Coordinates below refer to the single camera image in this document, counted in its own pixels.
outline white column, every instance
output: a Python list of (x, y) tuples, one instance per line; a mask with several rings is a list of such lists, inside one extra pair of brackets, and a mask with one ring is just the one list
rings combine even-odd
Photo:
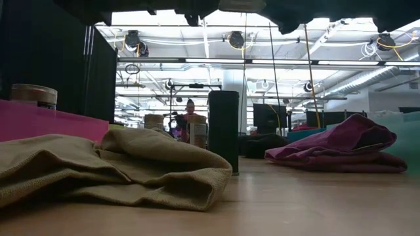
[(247, 132), (247, 87), (240, 69), (226, 69), (223, 71), (222, 90), (239, 93), (238, 133)]

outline beige blanket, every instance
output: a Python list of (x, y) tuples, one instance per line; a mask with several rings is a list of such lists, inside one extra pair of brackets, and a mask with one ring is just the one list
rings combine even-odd
[(30, 197), (94, 197), (207, 210), (231, 174), (222, 157), (153, 130), (110, 130), (100, 147), (52, 134), (0, 142), (0, 208)]

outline folded cloth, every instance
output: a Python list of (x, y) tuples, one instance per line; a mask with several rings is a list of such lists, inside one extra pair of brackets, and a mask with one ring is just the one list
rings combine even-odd
[(407, 165), (402, 159), (379, 152), (395, 140), (396, 135), (386, 127), (352, 115), (332, 129), (267, 150), (265, 159), (303, 170), (403, 172)]
[(204, 211), (232, 174), (217, 154), (148, 129), (110, 130), (100, 147), (50, 134), (1, 142), (0, 153), (0, 207), (45, 196)]

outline pink board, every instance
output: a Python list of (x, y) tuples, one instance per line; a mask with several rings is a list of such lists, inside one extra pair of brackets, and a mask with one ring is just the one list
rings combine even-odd
[(65, 134), (100, 142), (107, 131), (107, 121), (0, 100), (0, 142), (46, 134)]

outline black curtain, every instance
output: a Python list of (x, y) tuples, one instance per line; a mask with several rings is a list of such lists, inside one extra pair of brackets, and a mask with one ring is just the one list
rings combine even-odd
[(114, 122), (117, 52), (93, 28), (93, 47), (87, 62), (84, 114)]
[(57, 110), (113, 121), (115, 68), (99, 32), (51, 0), (3, 0), (0, 98), (14, 83), (46, 86), (58, 91)]

